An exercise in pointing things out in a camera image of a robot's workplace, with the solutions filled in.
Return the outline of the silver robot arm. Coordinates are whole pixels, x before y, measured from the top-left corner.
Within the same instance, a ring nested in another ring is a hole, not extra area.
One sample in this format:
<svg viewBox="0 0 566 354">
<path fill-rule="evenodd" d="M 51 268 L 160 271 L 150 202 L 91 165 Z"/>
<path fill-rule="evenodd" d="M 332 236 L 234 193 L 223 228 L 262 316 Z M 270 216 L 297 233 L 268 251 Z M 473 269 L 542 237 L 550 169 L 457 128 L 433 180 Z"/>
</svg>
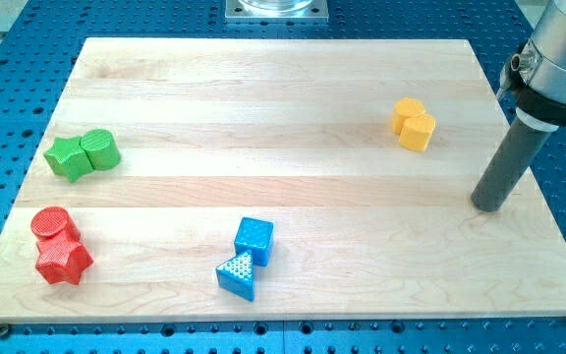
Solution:
<svg viewBox="0 0 566 354">
<path fill-rule="evenodd" d="M 546 133 L 566 127 L 566 0 L 549 1 L 531 37 L 508 58 L 497 96 L 507 92 L 524 125 Z"/>
</svg>

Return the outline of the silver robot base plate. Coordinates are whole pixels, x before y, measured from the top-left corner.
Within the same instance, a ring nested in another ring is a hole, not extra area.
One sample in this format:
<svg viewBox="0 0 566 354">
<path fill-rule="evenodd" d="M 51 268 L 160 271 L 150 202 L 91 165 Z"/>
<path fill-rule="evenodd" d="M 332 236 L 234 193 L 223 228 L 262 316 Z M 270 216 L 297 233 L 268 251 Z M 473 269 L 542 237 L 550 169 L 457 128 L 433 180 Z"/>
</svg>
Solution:
<svg viewBox="0 0 566 354">
<path fill-rule="evenodd" d="M 224 15 L 230 23 L 327 22 L 326 0 L 226 0 Z"/>
</svg>

